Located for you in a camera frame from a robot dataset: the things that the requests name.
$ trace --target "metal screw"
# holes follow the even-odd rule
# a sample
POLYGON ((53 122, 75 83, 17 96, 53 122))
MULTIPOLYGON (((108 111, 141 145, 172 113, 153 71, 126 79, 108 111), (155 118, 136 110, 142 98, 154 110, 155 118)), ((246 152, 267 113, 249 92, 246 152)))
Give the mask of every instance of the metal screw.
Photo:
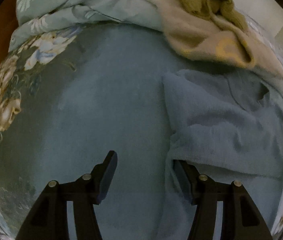
POLYGON ((86 173, 82 176, 83 180, 90 180, 91 179, 91 175, 89 173, 86 173))
POLYGON ((199 178, 201 181, 206 181, 206 180, 208 180, 208 177, 207 177, 207 175, 205 175, 205 174, 200 174, 198 178, 199 178))
POLYGON ((57 185, 57 181, 55 181, 55 180, 52 180, 48 183, 49 187, 55 187, 56 185, 57 185))
POLYGON ((241 185, 243 185, 240 181, 238 181, 238 180, 235 180, 234 181, 234 185, 236 186, 236 187, 240 187, 241 185))

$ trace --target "black object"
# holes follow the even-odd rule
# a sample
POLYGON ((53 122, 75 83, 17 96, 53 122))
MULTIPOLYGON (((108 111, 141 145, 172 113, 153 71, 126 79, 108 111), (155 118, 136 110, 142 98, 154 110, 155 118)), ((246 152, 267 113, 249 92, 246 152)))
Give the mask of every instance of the black object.
POLYGON ((117 167, 117 153, 110 151, 91 174, 74 182, 51 181, 40 194, 22 224, 16 240, 69 240, 67 201, 74 203, 78 240, 102 240, 94 205, 106 197, 117 167))
POLYGON ((224 203, 221 240, 272 240, 262 215, 240 182, 215 182, 181 160, 174 160, 174 171, 184 197, 197 205, 188 240, 213 239, 218 201, 224 203))

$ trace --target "silver bolt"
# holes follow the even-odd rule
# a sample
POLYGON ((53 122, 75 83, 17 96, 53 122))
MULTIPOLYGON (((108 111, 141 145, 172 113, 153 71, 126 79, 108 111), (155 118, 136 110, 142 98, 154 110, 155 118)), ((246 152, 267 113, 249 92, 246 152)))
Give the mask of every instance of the silver bolt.
POLYGON ((86 173, 82 176, 83 180, 90 180, 91 179, 91 175, 89 173, 86 173))
POLYGON ((57 181, 55 181, 55 180, 52 180, 48 183, 49 187, 55 187, 56 185, 57 185, 57 181))
POLYGON ((205 175, 205 174, 200 174, 198 178, 199 178, 201 181, 206 181, 206 180, 208 180, 208 177, 207 177, 207 175, 205 175))
POLYGON ((240 181, 238 181, 238 180, 235 180, 235 181, 234 181, 234 185, 235 185, 236 187, 240 187, 240 186, 242 185, 242 183, 241 183, 240 181))

